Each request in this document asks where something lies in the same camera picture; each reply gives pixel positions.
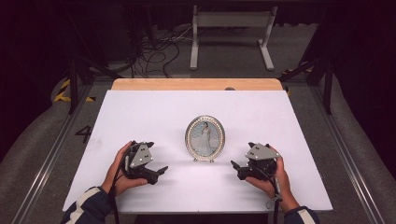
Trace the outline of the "white board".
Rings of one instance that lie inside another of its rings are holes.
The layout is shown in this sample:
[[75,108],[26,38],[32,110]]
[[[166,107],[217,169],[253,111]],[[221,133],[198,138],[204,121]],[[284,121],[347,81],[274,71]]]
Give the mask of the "white board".
[[[185,132],[198,116],[216,118],[225,147],[212,162],[195,161]],[[153,161],[164,168],[154,185],[118,198],[122,213],[262,213],[272,209],[264,193],[238,179],[234,162],[246,163],[250,143],[275,147],[285,161],[297,201],[328,211],[323,185],[288,95],[284,91],[108,91],[64,204],[99,185],[127,142],[149,141]]]

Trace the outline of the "black metal stand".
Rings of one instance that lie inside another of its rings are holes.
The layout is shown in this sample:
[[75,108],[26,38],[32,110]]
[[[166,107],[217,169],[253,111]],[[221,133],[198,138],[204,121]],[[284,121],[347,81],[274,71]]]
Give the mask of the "black metal stand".
[[324,79],[323,105],[328,114],[331,114],[331,95],[332,95],[332,60],[330,58],[317,58],[312,61],[302,63],[291,71],[284,71],[278,78],[280,82],[289,80],[307,69],[311,72],[305,82],[308,86],[317,86]]
[[71,91],[71,107],[69,113],[72,114],[77,111],[80,103],[86,100],[86,98],[78,92],[78,82],[81,81],[83,87],[91,86],[94,82],[95,72],[90,70],[91,67],[93,67],[99,74],[110,77],[113,80],[120,78],[120,75],[93,61],[92,56],[86,56],[79,49],[78,40],[80,39],[80,32],[68,10],[66,10],[65,13],[73,26],[73,28],[68,32],[66,38],[69,41],[69,44],[67,45],[69,54],[68,78],[70,80]]

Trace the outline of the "aluminium floor rail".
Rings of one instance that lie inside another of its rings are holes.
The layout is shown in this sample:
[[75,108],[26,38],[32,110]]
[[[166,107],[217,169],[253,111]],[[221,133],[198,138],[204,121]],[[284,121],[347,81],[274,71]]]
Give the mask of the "aluminium floor rail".
[[29,188],[29,191],[27,192],[18,212],[12,219],[11,224],[25,224],[28,217],[31,215],[32,210],[50,177],[53,167],[59,158],[65,138],[68,135],[69,130],[79,113],[79,110],[82,108],[86,97],[90,93],[91,88],[92,85],[82,85],[80,87],[80,93],[77,95],[78,102],[75,105],[74,110],[65,117],[62,128],[57,134],[55,141],[52,144],[50,151],[38,173],[35,175],[35,179]]
[[351,181],[353,189],[361,202],[361,205],[366,213],[371,224],[385,224],[384,218],[382,217],[374,198],[368,190],[366,182],[358,169],[358,166],[354,162],[346,142],[344,141],[333,117],[329,114],[323,105],[323,98],[317,87],[309,88],[313,98],[315,99],[316,105],[318,106],[326,124],[328,125],[332,137],[336,143],[336,151],[339,155],[341,162],[344,165],[346,173]]

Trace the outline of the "oval silver photo frame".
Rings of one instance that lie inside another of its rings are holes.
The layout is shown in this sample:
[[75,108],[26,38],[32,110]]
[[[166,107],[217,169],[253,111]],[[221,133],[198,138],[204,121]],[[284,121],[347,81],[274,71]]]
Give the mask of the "oval silver photo frame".
[[194,161],[213,162],[225,146],[224,128],[212,116],[199,116],[187,127],[185,145]]

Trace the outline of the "person's right hand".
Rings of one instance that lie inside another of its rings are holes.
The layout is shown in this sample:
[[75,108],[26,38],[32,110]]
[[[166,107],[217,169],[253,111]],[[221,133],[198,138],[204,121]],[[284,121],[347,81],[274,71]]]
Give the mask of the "person's right hand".
[[276,189],[269,181],[263,181],[254,177],[248,176],[246,181],[252,186],[261,189],[270,199],[274,199],[276,192],[282,197],[282,201],[279,203],[281,210],[284,213],[288,213],[290,210],[299,207],[294,198],[291,189],[288,174],[284,168],[284,162],[282,157],[276,159],[276,173],[274,175],[275,183],[278,184]]

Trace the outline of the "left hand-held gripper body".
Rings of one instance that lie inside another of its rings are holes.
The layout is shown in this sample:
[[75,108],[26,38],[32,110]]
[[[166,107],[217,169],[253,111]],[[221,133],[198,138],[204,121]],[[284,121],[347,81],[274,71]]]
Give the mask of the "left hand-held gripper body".
[[136,143],[133,141],[128,147],[123,159],[123,174],[129,179],[144,178],[150,185],[155,185],[158,181],[157,171],[152,171],[146,167],[153,161],[147,142]]

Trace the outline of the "person's left hand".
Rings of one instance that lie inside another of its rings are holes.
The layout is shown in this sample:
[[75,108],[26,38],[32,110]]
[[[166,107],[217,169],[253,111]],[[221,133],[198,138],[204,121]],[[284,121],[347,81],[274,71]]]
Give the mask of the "person's left hand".
[[129,179],[123,176],[121,173],[117,174],[120,161],[131,144],[132,142],[128,142],[125,146],[123,146],[118,151],[114,161],[109,166],[105,180],[101,185],[101,188],[104,190],[104,192],[109,193],[111,187],[115,186],[115,195],[119,196],[127,189],[144,186],[148,183],[148,181],[144,178]]

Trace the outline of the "yellow and black floor tape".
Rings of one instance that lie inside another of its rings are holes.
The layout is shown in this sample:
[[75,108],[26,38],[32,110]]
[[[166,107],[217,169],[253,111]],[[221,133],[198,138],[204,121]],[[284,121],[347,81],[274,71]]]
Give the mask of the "yellow and black floor tape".
[[54,101],[55,102],[70,102],[72,98],[70,96],[65,96],[66,89],[70,85],[70,79],[66,79],[56,94]]

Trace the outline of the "white metal table frame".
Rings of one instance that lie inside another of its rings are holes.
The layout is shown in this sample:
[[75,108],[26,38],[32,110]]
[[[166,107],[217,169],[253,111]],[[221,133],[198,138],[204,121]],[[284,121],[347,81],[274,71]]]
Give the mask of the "white metal table frame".
[[190,70],[196,70],[198,68],[199,27],[263,27],[265,29],[264,35],[262,39],[258,40],[258,45],[261,50],[266,69],[268,71],[273,71],[275,68],[267,45],[275,22],[276,13],[277,7],[272,7],[265,11],[253,12],[205,12],[200,11],[198,6],[194,6],[191,23],[192,45]]

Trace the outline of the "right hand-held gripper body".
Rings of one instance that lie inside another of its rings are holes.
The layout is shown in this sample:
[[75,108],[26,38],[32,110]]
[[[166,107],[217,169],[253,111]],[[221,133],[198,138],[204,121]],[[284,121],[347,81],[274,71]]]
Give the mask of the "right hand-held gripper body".
[[259,180],[269,180],[276,173],[276,159],[280,154],[272,150],[268,144],[262,145],[257,143],[247,153],[247,165],[241,167],[241,171],[237,172],[240,180],[245,180],[248,176]]

